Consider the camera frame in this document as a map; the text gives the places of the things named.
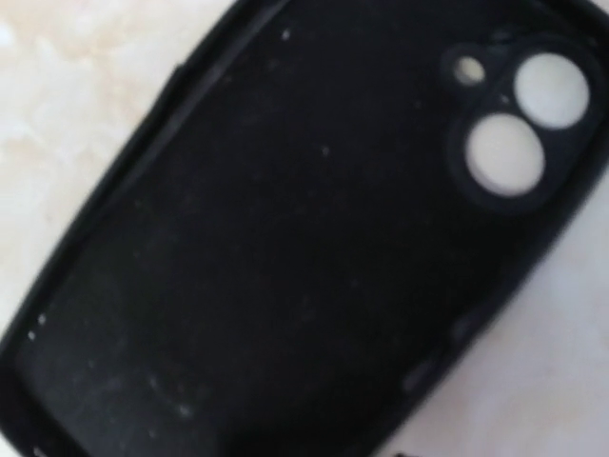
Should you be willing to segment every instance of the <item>phone case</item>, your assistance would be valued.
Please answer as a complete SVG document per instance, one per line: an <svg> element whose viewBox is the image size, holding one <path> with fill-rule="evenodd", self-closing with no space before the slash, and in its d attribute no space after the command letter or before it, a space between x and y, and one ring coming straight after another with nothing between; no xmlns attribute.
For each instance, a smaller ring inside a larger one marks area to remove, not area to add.
<svg viewBox="0 0 609 457"><path fill-rule="evenodd" d="M5 337L4 433L37 457L369 455L604 167L608 30L573 0L239 1ZM542 51L584 70L592 105L535 127L546 173L500 198L464 138L521 114L513 69ZM483 84L455 82L463 54Z"/></svg>

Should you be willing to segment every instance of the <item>camera cutout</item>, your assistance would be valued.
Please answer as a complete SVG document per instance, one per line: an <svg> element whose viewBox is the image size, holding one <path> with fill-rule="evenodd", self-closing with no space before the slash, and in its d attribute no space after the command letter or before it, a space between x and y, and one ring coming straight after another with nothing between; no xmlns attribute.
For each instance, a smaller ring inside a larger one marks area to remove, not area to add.
<svg viewBox="0 0 609 457"><path fill-rule="evenodd" d="M519 67L514 84L524 114L545 129L569 129L590 106L590 87L581 69L562 55L545 52Z"/></svg>
<svg viewBox="0 0 609 457"><path fill-rule="evenodd" d="M464 56L457 60L454 68L455 78L464 86L477 86L486 79L486 70L474 57Z"/></svg>
<svg viewBox="0 0 609 457"><path fill-rule="evenodd" d="M501 197L534 189L545 170L543 144L535 131L511 114L492 114L472 128L466 163L476 182Z"/></svg>

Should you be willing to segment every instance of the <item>beige countertop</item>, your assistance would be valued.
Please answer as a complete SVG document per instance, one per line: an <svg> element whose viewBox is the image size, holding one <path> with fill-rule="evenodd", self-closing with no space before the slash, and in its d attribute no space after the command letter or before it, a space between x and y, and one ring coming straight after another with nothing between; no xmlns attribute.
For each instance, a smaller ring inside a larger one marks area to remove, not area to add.
<svg viewBox="0 0 609 457"><path fill-rule="evenodd" d="M173 68L230 3L0 0L1 327ZM382 457L608 455L608 203L609 174Z"/></svg>

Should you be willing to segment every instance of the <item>silicone phone case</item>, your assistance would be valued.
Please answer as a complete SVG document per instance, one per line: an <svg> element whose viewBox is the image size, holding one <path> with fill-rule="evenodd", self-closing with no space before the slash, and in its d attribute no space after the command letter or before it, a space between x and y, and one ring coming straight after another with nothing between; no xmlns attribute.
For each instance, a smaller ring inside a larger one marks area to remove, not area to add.
<svg viewBox="0 0 609 457"><path fill-rule="evenodd" d="M581 1L238 2L4 339L3 431L47 457L368 455L604 166L608 30ZM592 106L535 127L546 174L501 199L464 135L520 114L513 69L542 51L580 65ZM487 70L471 89L464 53Z"/></svg>

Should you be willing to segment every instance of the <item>marble surface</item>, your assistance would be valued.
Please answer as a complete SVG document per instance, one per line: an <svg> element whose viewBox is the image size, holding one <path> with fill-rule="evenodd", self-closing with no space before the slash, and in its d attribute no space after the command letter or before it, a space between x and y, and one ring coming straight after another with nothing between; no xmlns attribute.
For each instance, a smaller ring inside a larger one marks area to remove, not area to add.
<svg viewBox="0 0 609 457"><path fill-rule="evenodd" d="M0 0L0 327L172 69L229 3ZM380 457L607 455L608 202L609 174ZM0 441L0 457L15 455Z"/></svg>

